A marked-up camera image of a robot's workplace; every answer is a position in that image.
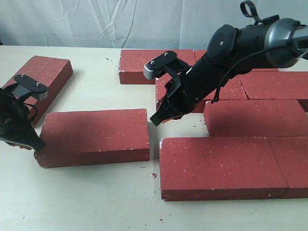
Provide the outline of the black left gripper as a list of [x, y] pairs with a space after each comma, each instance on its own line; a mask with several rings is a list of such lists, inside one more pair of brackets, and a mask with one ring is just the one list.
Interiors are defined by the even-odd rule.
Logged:
[[10, 146], [19, 146], [39, 152], [46, 143], [33, 130], [27, 112], [16, 98], [0, 90], [0, 140]]

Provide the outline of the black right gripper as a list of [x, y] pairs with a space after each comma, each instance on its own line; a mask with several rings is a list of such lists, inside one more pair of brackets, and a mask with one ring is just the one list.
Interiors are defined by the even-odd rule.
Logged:
[[177, 80], [170, 80], [165, 85], [165, 96], [150, 121], [159, 126], [192, 112], [199, 101], [218, 87], [230, 67], [228, 62], [214, 64], [204, 55], [190, 69], [181, 73]]

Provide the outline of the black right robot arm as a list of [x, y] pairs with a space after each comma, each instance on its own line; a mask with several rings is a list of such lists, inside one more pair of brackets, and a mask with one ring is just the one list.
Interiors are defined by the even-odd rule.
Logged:
[[195, 64], [165, 51], [144, 65], [147, 79], [169, 74], [166, 94], [150, 120], [156, 126], [181, 119], [213, 93], [213, 103], [226, 83], [253, 69], [289, 68], [308, 57], [308, 27], [292, 18], [273, 15], [261, 19], [252, 1], [240, 4], [242, 14], [254, 23], [244, 28], [223, 25], [212, 36], [204, 55]]

